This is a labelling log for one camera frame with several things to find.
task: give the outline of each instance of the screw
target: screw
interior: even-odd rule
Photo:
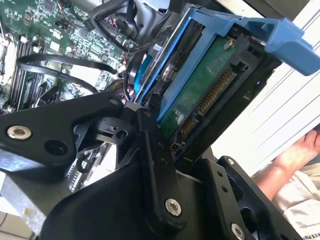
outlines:
[[[238,224],[232,223],[231,224],[231,230],[233,234],[236,236],[237,239],[239,240],[245,240],[246,236],[244,231],[239,227]]]
[[[165,201],[165,208],[171,215],[175,217],[178,217],[181,215],[180,204],[172,198],[169,198]]]
[[[227,160],[228,160],[230,165],[235,165],[235,162],[231,158],[228,158]]]
[[[233,39],[229,39],[229,40],[225,43],[223,49],[224,49],[225,51],[227,51],[227,50],[229,50],[229,49],[230,49],[231,47],[233,47],[233,46],[234,46],[234,40],[233,40]]]
[[[114,104],[114,105],[118,105],[118,102],[116,100],[114,100],[113,98],[109,99],[110,103]]]
[[[9,127],[6,134],[15,140],[27,140],[31,137],[32,132],[25,126],[15,125]]]

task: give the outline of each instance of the black articulating arm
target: black articulating arm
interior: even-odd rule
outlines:
[[[62,181],[77,154],[117,145],[117,170],[59,202],[40,240],[300,240],[230,157],[176,171],[156,117],[98,93],[0,117],[0,169]]]

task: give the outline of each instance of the finger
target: finger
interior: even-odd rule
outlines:
[[[306,139],[306,135],[303,135],[298,141],[296,141],[295,143],[296,144],[301,144],[301,143],[303,143],[304,141],[305,141],[305,139]]]
[[[316,130],[311,130],[310,132],[308,132],[305,135],[305,140],[304,140],[305,144],[307,144],[308,146],[314,146],[317,135],[318,135],[318,132]]]
[[[315,137],[314,145],[318,150],[320,150],[320,133],[319,132]]]

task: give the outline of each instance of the person's arm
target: person's arm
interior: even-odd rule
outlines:
[[[296,171],[320,153],[320,134],[311,130],[281,153],[257,181],[258,187],[272,200]]]

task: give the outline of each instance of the motherboard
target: motherboard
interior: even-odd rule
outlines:
[[[58,98],[61,101],[89,94],[88,90],[74,83],[17,69],[15,61],[19,57],[37,53],[63,55],[105,63],[116,70],[125,63],[126,57],[120,50],[97,31],[89,31],[83,26],[83,22],[89,18],[87,12],[71,4],[62,12],[60,3],[58,0],[0,0],[4,28],[13,38],[13,44],[6,47],[6,55],[0,61],[1,106],[11,98],[11,101],[16,101],[14,111],[29,108],[32,96],[54,86],[58,86]],[[112,23],[111,27],[114,28],[114,37],[120,43],[130,44]],[[0,56],[4,50],[5,47],[0,45]],[[105,90],[117,79],[117,76],[98,69],[48,61],[40,64],[82,79],[98,91]],[[17,96],[14,96],[13,88],[18,91]]]

